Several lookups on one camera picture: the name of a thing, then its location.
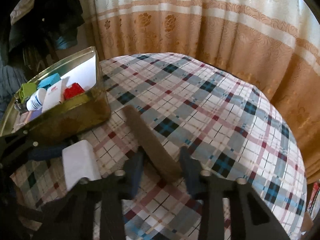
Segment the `brown stick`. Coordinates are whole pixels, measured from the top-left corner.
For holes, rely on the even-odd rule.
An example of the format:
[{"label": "brown stick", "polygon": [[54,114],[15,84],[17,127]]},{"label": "brown stick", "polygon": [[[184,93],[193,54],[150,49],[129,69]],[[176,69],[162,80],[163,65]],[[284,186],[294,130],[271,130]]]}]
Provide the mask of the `brown stick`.
[{"label": "brown stick", "polygon": [[122,110],[127,118],[127,125],[161,176],[167,182],[174,182],[181,178],[182,170],[180,165],[167,153],[135,108],[133,106],[125,106]]}]

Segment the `orange curtain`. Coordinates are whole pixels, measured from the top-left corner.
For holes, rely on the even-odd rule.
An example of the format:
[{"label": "orange curtain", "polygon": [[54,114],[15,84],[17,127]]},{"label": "orange curtain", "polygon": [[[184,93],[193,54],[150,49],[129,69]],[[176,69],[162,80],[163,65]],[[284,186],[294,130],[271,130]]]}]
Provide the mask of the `orange curtain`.
[{"label": "orange curtain", "polygon": [[176,52],[256,85],[320,179],[320,26],[302,0],[81,0],[100,59]]}]

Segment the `metal container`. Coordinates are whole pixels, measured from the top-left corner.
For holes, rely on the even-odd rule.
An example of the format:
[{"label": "metal container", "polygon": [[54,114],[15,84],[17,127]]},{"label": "metal container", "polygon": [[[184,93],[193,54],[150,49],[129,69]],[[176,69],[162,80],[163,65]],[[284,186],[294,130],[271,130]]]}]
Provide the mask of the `metal container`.
[{"label": "metal container", "polygon": [[[94,56],[96,56],[95,85],[85,93],[64,101],[28,122],[22,129],[27,130],[33,140],[47,145],[55,144],[109,119],[111,111],[95,47],[89,47],[60,60],[29,82],[38,84],[44,78],[55,73],[62,76]],[[13,130],[19,114],[18,110],[14,108],[14,102],[13,97],[1,122],[0,136],[10,134]]]}]

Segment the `blue box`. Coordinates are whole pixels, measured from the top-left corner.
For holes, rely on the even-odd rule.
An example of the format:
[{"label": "blue box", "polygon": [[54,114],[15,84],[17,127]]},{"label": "blue box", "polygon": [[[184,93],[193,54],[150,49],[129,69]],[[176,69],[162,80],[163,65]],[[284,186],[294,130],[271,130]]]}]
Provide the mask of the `blue box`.
[{"label": "blue box", "polygon": [[59,74],[55,73],[55,74],[53,74],[53,75],[41,80],[40,83],[37,86],[37,89],[44,88],[44,89],[47,90],[49,87],[51,87],[52,85],[57,83],[59,80],[61,80]]}]

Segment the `table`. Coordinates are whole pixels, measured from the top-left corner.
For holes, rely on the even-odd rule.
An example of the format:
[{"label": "table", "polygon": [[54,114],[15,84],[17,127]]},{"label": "table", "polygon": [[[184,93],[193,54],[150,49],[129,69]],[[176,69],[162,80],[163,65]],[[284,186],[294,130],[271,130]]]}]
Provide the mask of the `table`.
[{"label": "table", "polygon": [[[100,64],[112,116],[79,137],[93,145],[101,174],[121,168],[137,149],[121,111],[131,104],[173,159],[186,145],[213,173],[246,178],[296,239],[307,194],[304,165],[291,130],[261,91],[181,54],[138,54]],[[66,193],[59,158],[28,162],[12,179],[29,207],[41,209]],[[189,198],[182,179],[168,185],[148,164],[136,199],[123,201],[126,234],[128,239],[197,239],[201,207]],[[224,213],[229,239],[227,199]]]}]

